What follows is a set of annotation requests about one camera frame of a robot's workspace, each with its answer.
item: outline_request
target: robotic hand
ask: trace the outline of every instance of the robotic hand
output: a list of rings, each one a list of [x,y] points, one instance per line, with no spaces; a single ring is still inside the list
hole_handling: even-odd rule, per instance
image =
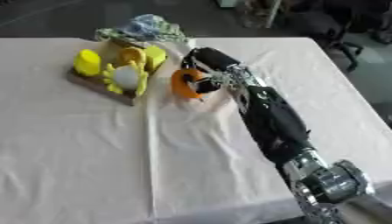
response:
[[[213,48],[196,48],[184,57],[182,69],[210,74],[193,79],[184,73],[183,82],[197,94],[227,88],[251,136],[274,163],[311,223],[343,223],[335,206],[373,193],[367,176],[351,162],[324,162],[296,111],[238,60]]]

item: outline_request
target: white object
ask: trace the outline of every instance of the white object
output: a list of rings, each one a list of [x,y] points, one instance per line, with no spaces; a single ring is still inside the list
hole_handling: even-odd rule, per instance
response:
[[[132,66],[117,67],[113,72],[113,80],[124,89],[137,89],[139,76]]]
[[[240,0],[216,0],[222,8],[233,8]]]
[[[392,181],[388,127],[307,38],[200,38],[251,65],[304,118],[327,162]],[[248,224],[300,215],[228,94],[170,92],[172,51],[128,107],[64,79],[78,38],[0,39],[0,222]]]

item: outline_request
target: yellow toy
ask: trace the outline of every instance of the yellow toy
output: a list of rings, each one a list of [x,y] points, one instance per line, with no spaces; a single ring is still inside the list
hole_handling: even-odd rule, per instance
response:
[[[78,74],[95,76],[101,71],[101,57],[92,50],[82,50],[73,60],[73,67]]]
[[[166,60],[166,52],[155,45],[146,49],[127,47],[118,54],[117,67],[107,64],[102,71],[103,82],[108,91],[122,95],[126,90],[135,90],[136,96],[144,94],[149,73],[153,73]],[[101,57],[92,50],[82,50],[73,61],[78,74],[85,76],[99,75]]]
[[[149,74],[144,71],[144,64],[137,64],[130,61],[127,66],[114,68],[108,64],[107,69],[102,72],[108,84],[108,91],[122,94],[124,89],[135,89],[136,96],[144,94],[147,88]]]
[[[147,55],[146,70],[149,72],[155,72],[166,60],[165,50],[155,45],[148,46],[144,49],[144,52]]]

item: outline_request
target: table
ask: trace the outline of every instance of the table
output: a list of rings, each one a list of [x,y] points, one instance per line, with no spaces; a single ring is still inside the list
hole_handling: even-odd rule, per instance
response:
[[[246,62],[292,103],[328,162],[391,183],[388,127],[307,38],[199,38]],[[65,80],[73,56],[104,44],[0,39],[0,221],[29,224],[266,223],[301,214],[220,90],[180,101],[170,55],[128,107]]]

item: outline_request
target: chair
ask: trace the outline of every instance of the chair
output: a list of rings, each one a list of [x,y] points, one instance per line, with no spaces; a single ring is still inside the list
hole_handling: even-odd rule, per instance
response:
[[[314,39],[326,51],[339,50],[350,60],[348,72],[359,65],[357,57],[363,46],[344,41],[353,21],[359,15],[359,9],[365,9],[361,1],[322,0],[307,1],[307,11],[292,12],[288,19],[301,34]]]

